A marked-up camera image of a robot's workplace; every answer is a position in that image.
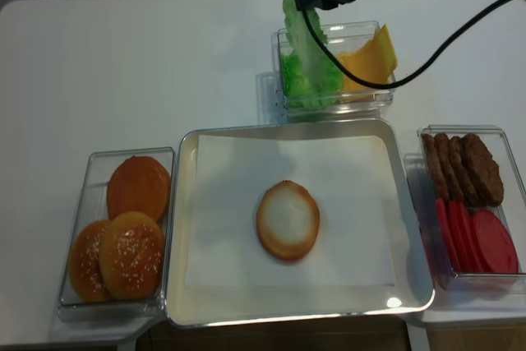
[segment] metal tray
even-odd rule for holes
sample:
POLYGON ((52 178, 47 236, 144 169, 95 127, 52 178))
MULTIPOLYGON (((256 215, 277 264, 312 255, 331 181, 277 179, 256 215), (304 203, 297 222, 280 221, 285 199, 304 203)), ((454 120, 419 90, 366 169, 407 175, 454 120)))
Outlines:
MULTIPOLYGON (((348 180, 360 183, 359 179, 348 180)), ((165 312, 176 326, 220 326, 263 321, 290 321, 328 316, 400 314, 427 308, 434 298, 426 254, 418 228, 394 131, 379 118, 340 122, 242 127, 191 132, 179 147, 173 236, 165 312), (394 283, 375 286, 188 286, 185 283, 191 238, 196 166, 200 136, 274 141, 324 141, 374 136, 381 141, 394 195, 384 213, 393 262, 394 283)))

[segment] sesame seed bun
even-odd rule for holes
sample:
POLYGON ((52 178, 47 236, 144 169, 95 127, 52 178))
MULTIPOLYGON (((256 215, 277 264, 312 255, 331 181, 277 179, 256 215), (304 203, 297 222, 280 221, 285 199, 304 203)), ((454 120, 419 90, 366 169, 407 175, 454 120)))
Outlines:
POLYGON ((320 228, 320 211, 307 189, 282 181, 269 189, 256 213, 257 234, 272 256, 296 261, 314 246, 320 228))
POLYGON ((67 260, 67 271, 73 289, 85 302, 111 299, 99 268, 99 247, 110 221, 96 221, 86 226, 76 238, 67 260))
POLYGON ((106 288, 116 299, 146 298, 159 286, 164 238, 148 215, 128 212, 106 228, 99 265, 106 288))
POLYGON ((169 195, 170 175, 164 166, 149 156, 132 156, 109 179, 106 196, 109 218, 139 211, 159 221, 168 207, 169 195))

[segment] burger patty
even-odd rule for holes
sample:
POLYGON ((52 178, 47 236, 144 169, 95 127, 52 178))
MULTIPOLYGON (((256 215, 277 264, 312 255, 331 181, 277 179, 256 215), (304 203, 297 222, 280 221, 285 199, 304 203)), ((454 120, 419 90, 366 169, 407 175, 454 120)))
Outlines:
POLYGON ((497 207, 504 200, 499 165, 480 137, 469 133, 462 138, 462 164, 478 195, 487 205, 497 207))
POLYGON ((447 183, 447 190, 450 198, 454 201, 464 202, 464 194, 460 188, 457 177, 454 175, 453 167, 450 163, 449 155, 449 141, 445 133, 435 135, 435 147, 438 154, 438 160, 441 163, 442 173, 444 174, 445 182, 447 183))
POLYGON ((454 175, 459 181, 459 185, 464 192, 465 203, 471 207, 480 207, 484 205, 484 201, 477 194, 475 186, 468 176, 468 172, 462 165, 462 142, 460 137, 453 136, 449 141, 449 155, 451 167, 454 170, 454 175))
POLYGON ((426 151, 427 166, 429 173, 431 173, 431 178, 435 183, 436 192, 447 202, 450 199, 450 194, 448 193, 447 182, 442 173, 441 162, 436 152, 435 139, 433 139, 431 135, 423 134, 422 141, 424 143, 424 150, 426 151))

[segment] red tomato slice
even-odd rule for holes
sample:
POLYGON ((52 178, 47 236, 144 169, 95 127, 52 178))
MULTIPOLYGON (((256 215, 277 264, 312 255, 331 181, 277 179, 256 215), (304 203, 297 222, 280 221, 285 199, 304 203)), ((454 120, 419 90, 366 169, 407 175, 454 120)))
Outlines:
POLYGON ((439 198, 435 201, 436 216, 438 216, 438 224, 441 227, 442 237, 444 238, 444 244, 447 248, 447 253, 450 256, 451 265, 453 270, 457 273, 460 272, 460 262, 457 256, 457 251, 454 249, 453 238, 451 238, 450 225, 447 220, 447 212, 445 211, 444 199, 439 198))
POLYGON ((456 205, 460 234, 464 241, 466 252, 468 253, 469 262, 474 273, 483 273, 485 270, 479 257, 478 248, 475 245, 471 215, 469 215, 468 209, 466 209, 466 206, 464 206, 462 202, 457 202, 456 205))
POLYGON ((481 258, 493 273, 517 273, 519 259, 510 235, 501 221, 489 210, 473 216, 473 235, 481 258))
POLYGON ((460 219, 458 218, 459 211, 457 210, 456 201, 450 201, 449 212, 451 236, 453 237, 454 247, 457 251, 457 256, 459 257, 460 269, 464 273, 473 273, 473 267, 471 266, 471 261, 468 257, 468 251, 464 245, 464 239, 462 238, 462 226, 460 224, 460 219))

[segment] cheese slice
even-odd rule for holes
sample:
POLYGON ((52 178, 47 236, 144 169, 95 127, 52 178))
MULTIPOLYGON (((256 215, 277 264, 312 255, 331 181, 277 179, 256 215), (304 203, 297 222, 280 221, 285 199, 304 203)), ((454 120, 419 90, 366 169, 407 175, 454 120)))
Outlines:
MULTIPOLYGON (((398 66, 387 25, 377 30, 374 37, 355 53, 339 53, 336 57, 355 76, 378 84, 385 84, 398 66)), ((366 89, 367 87, 344 76, 342 91, 366 89)))

